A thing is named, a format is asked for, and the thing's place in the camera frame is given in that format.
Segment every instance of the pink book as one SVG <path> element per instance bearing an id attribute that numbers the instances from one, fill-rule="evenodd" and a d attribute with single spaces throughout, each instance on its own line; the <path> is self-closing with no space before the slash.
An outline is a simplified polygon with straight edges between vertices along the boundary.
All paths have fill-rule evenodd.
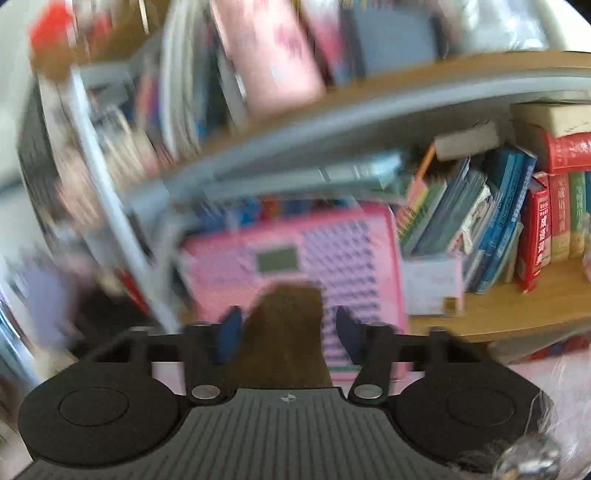
<path id="1" fill-rule="evenodd" d="M 253 115 L 324 95 L 322 77 L 288 0 L 213 0 L 212 13 Z"/>

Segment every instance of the plastic bag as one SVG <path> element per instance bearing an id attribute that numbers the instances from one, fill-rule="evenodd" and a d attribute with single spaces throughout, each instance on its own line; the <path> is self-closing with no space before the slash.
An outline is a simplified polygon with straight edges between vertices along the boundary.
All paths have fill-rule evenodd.
<path id="1" fill-rule="evenodd" d="M 407 0 L 440 16 L 449 53 L 546 50 L 545 32 L 527 0 Z"/>

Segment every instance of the metal screw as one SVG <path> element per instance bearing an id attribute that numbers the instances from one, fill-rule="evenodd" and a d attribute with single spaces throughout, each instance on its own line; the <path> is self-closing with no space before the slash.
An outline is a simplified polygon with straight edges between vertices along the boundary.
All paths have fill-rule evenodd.
<path id="1" fill-rule="evenodd" d="M 372 384 L 359 385 L 358 387 L 355 387 L 353 392 L 359 398 L 363 398 L 364 400 L 375 400 L 382 396 L 382 389 L 377 385 Z"/>
<path id="2" fill-rule="evenodd" d="M 198 400 L 213 400 L 221 393 L 222 391 L 215 385 L 197 385 L 191 390 L 191 395 Z"/>

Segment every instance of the gray book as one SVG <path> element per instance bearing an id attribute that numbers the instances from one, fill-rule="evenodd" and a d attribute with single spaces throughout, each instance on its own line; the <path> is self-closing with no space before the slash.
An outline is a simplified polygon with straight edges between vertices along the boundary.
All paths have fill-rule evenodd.
<path id="1" fill-rule="evenodd" d="M 486 175 L 477 170 L 469 170 L 463 181 L 457 184 L 457 192 L 450 196 L 447 209 L 433 217 L 428 235 L 423 235 L 414 255 L 436 255 L 445 253 L 462 226 L 466 215 L 478 200 L 480 190 L 486 181 Z"/>
<path id="2" fill-rule="evenodd" d="M 441 199 L 447 190 L 447 182 L 445 180 L 433 183 L 429 187 L 429 193 L 423 205 L 415 215 L 413 224 L 410 225 L 400 240 L 400 249 L 403 257 L 410 257 L 413 249 L 417 246 L 423 232 L 430 223 L 433 214 L 437 210 Z"/>
<path id="3" fill-rule="evenodd" d="M 439 57 L 439 24 L 422 8 L 342 7 L 341 33 L 351 68 L 359 78 L 433 63 Z"/>
<path id="4" fill-rule="evenodd" d="M 523 231 L 523 223 L 518 222 L 515 225 L 515 229 L 513 230 L 513 233 L 511 234 L 511 238 L 509 239 L 509 244 L 507 245 L 507 248 L 505 248 L 505 252 L 503 253 L 503 256 L 501 257 L 501 263 L 499 263 L 499 267 L 496 269 L 495 272 L 495 276 L 492 277 L 492 281 L 491 281 L 491 285 L 494 285 L 501 277 L 501 274 L 503 275 L 503 282 L 504 283 L 509 283 L 511 280 L 513 280 L 513 275 L 515 274 L 515 263 L 517 261 L 517 247 L 519 244 L 519 236 L 521 235 L 521 232 Z M 505 269 L 509 269 L 510 275 L 505 275 L 504 270 Z"/>

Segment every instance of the pink electronic learning toy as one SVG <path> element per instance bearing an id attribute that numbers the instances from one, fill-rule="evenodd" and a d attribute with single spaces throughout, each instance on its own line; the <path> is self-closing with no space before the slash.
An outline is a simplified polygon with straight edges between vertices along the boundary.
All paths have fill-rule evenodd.
<path id="1" fill-rule="evenodd" d="M 214 233 L 188 241 L 181 265 L 198 318 L 216 322 L 231 306 L 245 317 L 276 281 L 322 286 L 323 352 L 333 380 L 354 378 L 335 331 L 335 313 L 347 306 L 365 323 L 407 331 L 395 221 L 385 205 L 331 210 Z"/>

